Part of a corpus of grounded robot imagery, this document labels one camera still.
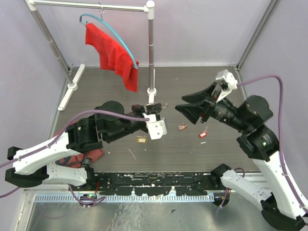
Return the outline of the small key red tag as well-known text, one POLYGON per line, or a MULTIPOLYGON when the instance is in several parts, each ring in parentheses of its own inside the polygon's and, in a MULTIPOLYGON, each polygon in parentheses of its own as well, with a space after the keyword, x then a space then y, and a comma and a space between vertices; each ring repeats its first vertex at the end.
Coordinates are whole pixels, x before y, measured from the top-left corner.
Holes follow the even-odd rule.
POLYGON ((178 130, 184 130, 184 129, 186 129, 186 127, 187 127, 187 125, 185 125, 185 124, 179 125, 178 130))

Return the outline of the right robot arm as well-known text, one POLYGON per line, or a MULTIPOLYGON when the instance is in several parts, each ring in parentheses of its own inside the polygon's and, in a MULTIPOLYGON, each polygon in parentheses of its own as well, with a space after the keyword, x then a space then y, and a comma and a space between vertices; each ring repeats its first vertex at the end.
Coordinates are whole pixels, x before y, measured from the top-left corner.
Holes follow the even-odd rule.
POLYGON ((296 188, 289 186, 292 178, 287 166, 280 162, 279 140, 265 124, 273 112, 267 100, 256 95, 248 97, 239 107, 234 106, 227 96, 237 86, 237 83, 215 82, 205 90, 183 96, 184 104, 175 108, 193 124, 213 118, 237 130, 241 134, 237 139, 240 148, 258 166, 269 186, 264 190, 221 164, 210 173, 215 189, 235 190, 254 204, 273 228, 299 231, 305 227, 308 213, 294 195, 296 188))

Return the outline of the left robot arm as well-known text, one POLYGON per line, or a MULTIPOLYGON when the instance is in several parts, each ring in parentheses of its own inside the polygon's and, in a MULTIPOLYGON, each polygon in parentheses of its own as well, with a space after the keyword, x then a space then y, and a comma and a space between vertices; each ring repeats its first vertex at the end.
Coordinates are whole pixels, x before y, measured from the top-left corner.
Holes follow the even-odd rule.
POLYGON ((107 101, 93 110, 74 116, 57 136, 27 149, 10 147, 5 181, 19 188, 31 188, 48 183, 64 183, 90 191, 96 186, 93 168, 60 166, 55 161, 88 153, 142 130, 151 140, 166 135, 164 119, 160 117, 161 103, 135 104, 125 113, 117 101, 107 101))

